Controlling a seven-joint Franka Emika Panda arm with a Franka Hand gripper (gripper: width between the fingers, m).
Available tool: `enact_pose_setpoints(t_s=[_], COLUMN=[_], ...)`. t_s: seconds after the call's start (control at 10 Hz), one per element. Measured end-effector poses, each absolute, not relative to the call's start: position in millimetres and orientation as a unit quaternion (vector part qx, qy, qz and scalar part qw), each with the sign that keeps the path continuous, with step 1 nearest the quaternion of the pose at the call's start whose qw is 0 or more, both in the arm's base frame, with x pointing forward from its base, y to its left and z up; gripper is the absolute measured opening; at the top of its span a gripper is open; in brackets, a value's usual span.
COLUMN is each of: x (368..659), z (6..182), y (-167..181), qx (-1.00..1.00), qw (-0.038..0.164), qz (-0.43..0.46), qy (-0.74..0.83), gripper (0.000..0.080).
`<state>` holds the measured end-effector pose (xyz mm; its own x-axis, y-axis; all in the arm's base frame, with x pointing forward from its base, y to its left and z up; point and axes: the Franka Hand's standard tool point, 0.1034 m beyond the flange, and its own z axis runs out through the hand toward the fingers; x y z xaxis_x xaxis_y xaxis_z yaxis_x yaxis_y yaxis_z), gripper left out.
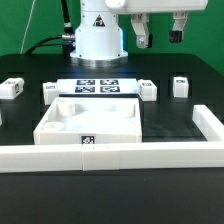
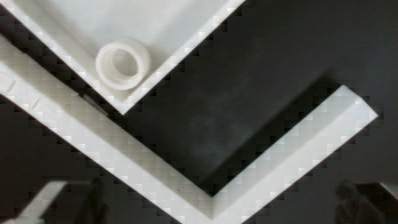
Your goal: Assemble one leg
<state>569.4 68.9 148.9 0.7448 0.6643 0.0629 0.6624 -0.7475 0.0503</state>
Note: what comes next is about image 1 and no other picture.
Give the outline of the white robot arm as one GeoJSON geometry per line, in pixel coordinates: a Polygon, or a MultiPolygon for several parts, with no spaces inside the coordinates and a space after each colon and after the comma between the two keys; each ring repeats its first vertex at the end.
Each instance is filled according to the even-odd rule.
{"type": "Polygon", "coordinates": [[[184,39],[190,11],[205,10],[208,0],[80,0],[81,23],[75,30],[75,50],[70,56],[87,63],[107,63],[128,57],[123,46],[119,15],[130,15],[136,46],[150,48],[152,35],[147,23],[152,13],[172,13],[171,43],[184,39]]]}

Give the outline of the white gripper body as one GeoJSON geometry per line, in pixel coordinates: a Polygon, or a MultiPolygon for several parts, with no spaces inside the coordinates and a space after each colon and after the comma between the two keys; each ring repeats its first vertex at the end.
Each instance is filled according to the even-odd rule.
{"type": "Polygon", "coordinates": [[[105,0],[115,14],[165,13],[205,10],[208,0],[105,0]]]}

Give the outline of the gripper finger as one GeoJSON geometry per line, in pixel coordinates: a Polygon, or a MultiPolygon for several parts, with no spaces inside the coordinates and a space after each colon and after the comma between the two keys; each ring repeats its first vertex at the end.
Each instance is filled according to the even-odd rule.
{"type": "Polygon", "coordinates": [[[180,43],[184,39],[184,30],[187,24],[189,13],[186,11],[174,12],[174,24],[169,31],[169,40],[171,43],[180,43]]]}
{"type": "Polygon", "coordinates": [[[147,14],[133,14],[131,25],[136,35],[136,46],[141,49],[152,47],[153,36],[148,29],[149,16],[147,14]]]}

